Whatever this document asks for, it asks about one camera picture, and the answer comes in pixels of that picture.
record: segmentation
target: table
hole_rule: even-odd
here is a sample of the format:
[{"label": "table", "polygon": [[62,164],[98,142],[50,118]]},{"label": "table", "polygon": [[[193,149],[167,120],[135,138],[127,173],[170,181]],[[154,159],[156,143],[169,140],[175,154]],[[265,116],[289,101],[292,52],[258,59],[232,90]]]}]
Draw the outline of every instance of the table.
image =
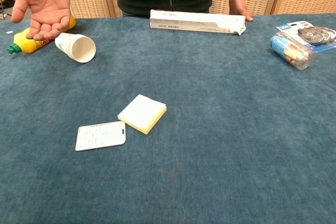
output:
[{"label": "table", "polygon": [[[78,19],[86,64],[53,42],[10,55],[29,21],[0,22],[0,223],[336,223],[336,50],[299,71],[269,48],[277,25],[335,19],[257,16],[241,36]],[[75,151],[138,94],[167,104],[148,135]]]}]

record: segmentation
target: right hand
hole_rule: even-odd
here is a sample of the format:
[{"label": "right hand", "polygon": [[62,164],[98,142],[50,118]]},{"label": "right hand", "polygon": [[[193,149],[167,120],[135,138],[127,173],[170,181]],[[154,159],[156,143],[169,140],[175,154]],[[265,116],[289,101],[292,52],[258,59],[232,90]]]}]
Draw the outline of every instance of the right hand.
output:
[{"label": "right hand", "polygon": [[70,0],[16,0],[12,22],[21,22],[28,7],[32,17],[27,39],[54,39],[69,25]]}]

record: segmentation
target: hand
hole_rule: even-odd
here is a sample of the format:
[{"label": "hand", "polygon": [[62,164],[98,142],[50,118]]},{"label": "hand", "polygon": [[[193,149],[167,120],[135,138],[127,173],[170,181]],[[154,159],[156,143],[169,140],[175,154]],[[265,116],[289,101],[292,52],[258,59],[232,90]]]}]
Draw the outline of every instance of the hand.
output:
[{"label": "hand", "polygon": [[247,21],[253,21],[250,13],[246,10],[245,0],[229,0],[231,15],[244,15]]},{"label": "hand", "polygon": [[27,39],[54,39],[69,25],[70,0],[16,0],[12,22],[21,22],[28,7],[32,17]]}]

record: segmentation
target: clear plastic container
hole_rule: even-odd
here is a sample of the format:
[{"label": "clear plastic container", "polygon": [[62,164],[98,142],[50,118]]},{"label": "clear plastic container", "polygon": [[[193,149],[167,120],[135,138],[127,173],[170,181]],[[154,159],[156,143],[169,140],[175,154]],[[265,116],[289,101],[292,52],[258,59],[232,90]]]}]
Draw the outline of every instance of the clear plastic container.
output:
[{"label": "clear plastic container", "polygon": [[270,41],[271,49],[299,70],[309,67],[316,58],[315,53],[283,31],[276,33]]}]

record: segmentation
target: plastic bottle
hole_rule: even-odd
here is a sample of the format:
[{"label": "plastic bottle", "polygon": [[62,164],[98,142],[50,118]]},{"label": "plastic bottle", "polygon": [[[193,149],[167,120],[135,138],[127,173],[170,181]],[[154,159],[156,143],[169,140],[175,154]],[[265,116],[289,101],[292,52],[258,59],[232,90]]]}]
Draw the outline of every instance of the plastic bottle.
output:
[{"label": "plastic bottle", "polygon": [[299,70],[309,67],[316,58],[315,53],[283,31],[276,33],[270,41],[271,49]]},{"label": "plastic bottle", "polygon": [[[71,15],[69,26],[64,31],[68,31],[68,30],[72,29],[75,25],[76,25],[76,20]],[[27,28],[27,29],[17,33],[16,35],[14,35],[14,41],[9,46],[9,48],[7,49],[7,51],[10,54],[13,54],[13,53],[17,54],[21,51],[26,52],[26,53],[31,53],[31,52],[34,52],[35,50],[37,50],[38,48],[44,46],[45,44],[49,43],[50,41],[52,41],[52,39],[46,39],[46,40],[43,40],[43,41],[27,39],[26,35],[29,32],[29,29],[30,28]]]}]

